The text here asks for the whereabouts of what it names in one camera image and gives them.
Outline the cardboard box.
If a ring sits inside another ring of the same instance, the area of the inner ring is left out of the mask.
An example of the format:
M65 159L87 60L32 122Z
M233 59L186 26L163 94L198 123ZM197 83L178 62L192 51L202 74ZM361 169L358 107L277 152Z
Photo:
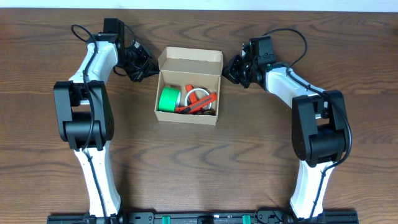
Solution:
M199 89L192 93L199 100L209 94L219 95L221 86L221 72L223 68L223 53L218 50L188 49L182 47L166 47L159 57L159 81L155 100L155 115L159 121L178 123L215 125L218 120L219 99L211 103L211 115L178 114L162 111L160 99L165 88L173 88L180 97L175 96L173 102L176 107L189 102L185 86L192 85Z

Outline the green tape roll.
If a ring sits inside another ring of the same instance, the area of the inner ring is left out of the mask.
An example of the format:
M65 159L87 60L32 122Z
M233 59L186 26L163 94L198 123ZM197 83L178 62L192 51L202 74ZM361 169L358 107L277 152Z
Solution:
M181 95L180 89L165 87L159 98L158 110L174 113L175 109L179 107Z

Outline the white tape roll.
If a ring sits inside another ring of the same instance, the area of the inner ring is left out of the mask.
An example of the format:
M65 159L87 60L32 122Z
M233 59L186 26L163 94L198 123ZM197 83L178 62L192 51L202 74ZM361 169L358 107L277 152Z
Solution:
M200 91L200 92L204 93L205 96L210 95L210 93L208 91L206 91L205 89L202 89L202 88L194 88L192 90L189 90L185 96L184 106L188 106L188 99L189 99L190 95L196 91Z

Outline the correction tape dispenser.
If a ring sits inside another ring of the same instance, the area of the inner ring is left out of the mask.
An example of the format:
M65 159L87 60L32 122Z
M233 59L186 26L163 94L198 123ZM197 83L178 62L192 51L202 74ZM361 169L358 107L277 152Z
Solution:
M200 111L196 112L196 115L214 116L215 110L213 110L213 109L200 110Z

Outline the orange lighter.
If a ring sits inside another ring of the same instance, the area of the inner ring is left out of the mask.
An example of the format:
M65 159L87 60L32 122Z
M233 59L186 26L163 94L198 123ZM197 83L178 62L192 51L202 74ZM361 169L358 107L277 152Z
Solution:
M185 105L187 106L189 103L190 104L196 103L198 101L198 98L197 98L197 96L195 94L195 90L194 90L193 85L188 84L188 85L185 86L185 89L187 91L187 94L185 96Z

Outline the orange utility knife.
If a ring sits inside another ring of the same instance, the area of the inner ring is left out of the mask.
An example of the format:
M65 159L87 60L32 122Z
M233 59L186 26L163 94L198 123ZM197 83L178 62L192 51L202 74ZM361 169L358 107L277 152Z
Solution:
M216 93L212 93L209 96L206 96L188 106L175 108L174 112L179 114L193 114L200 111L203 107L214 102L216 99L217 99Z

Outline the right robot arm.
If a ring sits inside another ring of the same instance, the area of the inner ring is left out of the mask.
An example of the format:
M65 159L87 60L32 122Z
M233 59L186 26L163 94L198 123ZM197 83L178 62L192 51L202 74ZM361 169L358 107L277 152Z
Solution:
M326 91L278 62L268 35L254 37L223 69L223 76L247 88L256 83L292 110L292 146L300 161L290 207L296 222L322 223L323 198L333 169L347 157L352 133L343 94Z

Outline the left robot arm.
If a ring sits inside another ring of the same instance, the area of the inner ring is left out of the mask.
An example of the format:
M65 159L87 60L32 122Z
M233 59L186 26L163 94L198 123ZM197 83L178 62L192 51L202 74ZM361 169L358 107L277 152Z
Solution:
M78 158L88 189L90 208L85 223L122 223L121 197L110 161L114 118L106 91L118 68L132 82L159 73L152 54L136 40L125 44L129 26L118 18L105 18L103 31L84 41L86 56L77 72L53 87L58 131Z

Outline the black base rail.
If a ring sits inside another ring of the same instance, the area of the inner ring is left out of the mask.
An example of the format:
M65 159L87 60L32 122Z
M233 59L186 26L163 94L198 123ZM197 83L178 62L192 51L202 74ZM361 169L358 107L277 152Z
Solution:
M111 215L106 222L104 218L94 215L50 215L47 224L72 223L123 223L123 224L276 224L276 223L326 223L326 224L359 224L358 213L354 210L324 210L310 221L295 218L282 210L257 210L255 212L224 213L152 213L135 212Z

